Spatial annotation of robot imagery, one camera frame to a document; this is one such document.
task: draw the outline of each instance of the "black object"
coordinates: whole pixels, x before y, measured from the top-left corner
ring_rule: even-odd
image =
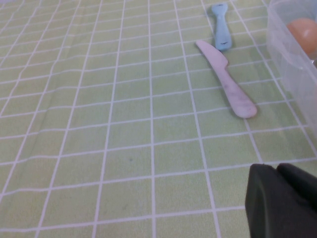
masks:
[[[317,238],[317,178],[296,166],[251,165],[245,207],[251,238]]]

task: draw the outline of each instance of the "plastic container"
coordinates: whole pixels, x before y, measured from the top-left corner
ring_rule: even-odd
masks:
[[[317,69],[286,27],[300,17],[315,20],[317,0],[271,0],[267,11],[267,49],[317,137]]]

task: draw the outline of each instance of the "spoon handle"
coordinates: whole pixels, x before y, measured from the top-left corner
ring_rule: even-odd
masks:
[[[224,14],[217,16],[215,46],[220,51],[228,50],[232,47],[232,40]]]

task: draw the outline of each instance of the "knife handle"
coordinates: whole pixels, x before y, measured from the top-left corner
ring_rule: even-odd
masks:
[[[217,70],[216,74],[223,86],[224,92],[234,113],[241,118],[251,118],[257,114],[257,107],[242,89],[231,78],[226,69]]]

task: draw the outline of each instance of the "pink plastic knife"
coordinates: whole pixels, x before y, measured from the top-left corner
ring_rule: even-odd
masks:
[[[215,47],[205,41],[196,41],[212,68],[216,72],[234,113],[241,118],[251,118],[257,114],[257,107],[236,84],[226,70],[228,60]]]

